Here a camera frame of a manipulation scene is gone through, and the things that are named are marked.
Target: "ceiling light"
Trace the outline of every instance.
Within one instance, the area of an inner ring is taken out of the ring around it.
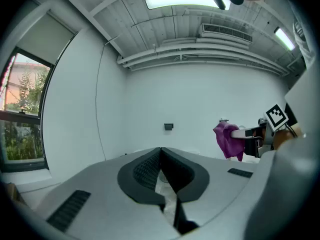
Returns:
[[[223,2],[225,4],[225,9],[229,10],[231,3],[230,0],[223,0]],[[148,9],[180,5],[210,6],[219,8],[214,0],[145,0],[145,3]]]
[[[286,33],[280,28],[277,27],[274,31],[275,35],[281,39],[281,41],[292,51],[295,48],[295,45],[291,42]]]

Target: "black and white square marker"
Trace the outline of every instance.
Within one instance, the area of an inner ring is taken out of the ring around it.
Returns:
[[[270,108],[264,113],[264,115],[273,131],[279,129],[289,120],[287,114],[280,108],[278,104]]]

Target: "window sill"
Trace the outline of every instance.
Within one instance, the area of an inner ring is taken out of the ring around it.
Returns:
[[[60,183],[53,179],[48,169],[4,172],[1,174],[4,183],[14,183],[20,193],[46,188]]]

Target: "window frame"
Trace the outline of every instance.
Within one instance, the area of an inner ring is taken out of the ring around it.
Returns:
[[[2,69],[2,73],[1,73],[1,77],[0,77],[0,86],[2,84],[2,79],[5,76],[5,72],[6,72],[8,66],[12,60],[12,57],[17,56],[18,53],[50,68],[48,75],[46,76],[44,86],[42,89],[42,93],[41,93],[41,97],[40,97],[40,101],[39,101],[38,116],[24,114],[21,112],[11,112],[11,111],[0,110],[0,120],[39,125],[40,126],[40,139],[41,139],[41,146],[42,146],[41,148],[42,148],[42,154],[43,154],[44,161],[6,163],[4,156],[3,156],[2,143],[0,141],[0,171],[2,173],[28,172],[28,171],[41,170],[41,169],[48,169],[49,170],[49,166],[48,166],[47,158],[46,158],[46,153],[45,153],[45,149],[44,149],[44,143],[43,143],[41,114],[42,114],[42,110],[43,110],[45,92],[47,91],[47,88],[48,88],[48,85],[50,82],[50,78],[53,74],[55,65],[37,57],[37,56],[19,48],[19,47],[16,47],[16,48],[14,48],[10,57],[8,58],[7,63],[5,64],[5,67]]]

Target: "ceiling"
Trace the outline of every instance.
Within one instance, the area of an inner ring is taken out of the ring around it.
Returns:
[[[290,74],[304,69],[298,45],[294,42],[296,48],[289,51],[274,34],[280,27],[295,40],[294,15],[287,0],[244,1],[240,6],[231,4],[226,11],[195,5],[148,9],[145,0],[69,1],[123,58],[159,48],[164,40],[195,38],[201,23],[207,23],[252,35],[249,51],[288,69]]]

